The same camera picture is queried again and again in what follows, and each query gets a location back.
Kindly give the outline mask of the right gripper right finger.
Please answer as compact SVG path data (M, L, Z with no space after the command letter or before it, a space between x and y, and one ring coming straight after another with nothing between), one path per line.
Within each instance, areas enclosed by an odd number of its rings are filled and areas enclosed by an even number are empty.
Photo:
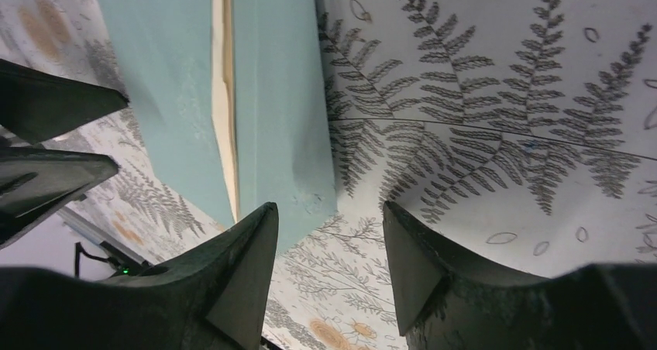
M383 206L399 333L411 349L654 349L656 267L594 263L544 278Z

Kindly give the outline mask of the teal green envelope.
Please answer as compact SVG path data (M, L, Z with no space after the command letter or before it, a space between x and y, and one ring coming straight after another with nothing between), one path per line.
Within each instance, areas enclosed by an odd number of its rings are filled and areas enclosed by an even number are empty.
M231 226L212 122L212 0L98 0L159 180ZM336 210L315 0L232 0L239 219L292 245Z

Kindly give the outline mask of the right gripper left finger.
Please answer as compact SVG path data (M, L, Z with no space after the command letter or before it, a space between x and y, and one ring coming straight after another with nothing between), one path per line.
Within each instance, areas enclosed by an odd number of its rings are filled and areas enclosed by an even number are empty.
M135 275L86 281L1 271L3 349L258 349L279 214L267 202L226 232Z

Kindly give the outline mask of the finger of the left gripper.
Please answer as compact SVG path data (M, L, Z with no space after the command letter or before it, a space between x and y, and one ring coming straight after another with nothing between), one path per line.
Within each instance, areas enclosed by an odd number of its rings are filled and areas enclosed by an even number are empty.
M29 143L61 136L129 106L121 92L1 61L1 126Z
M31 147L1 148L1 247L119 171L109 156Z

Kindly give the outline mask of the cream paper letter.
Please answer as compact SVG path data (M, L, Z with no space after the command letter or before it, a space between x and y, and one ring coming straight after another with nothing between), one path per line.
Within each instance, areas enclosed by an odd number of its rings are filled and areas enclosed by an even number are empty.
M233 221L239 219L239 168L232 0L212 0L212 122Z

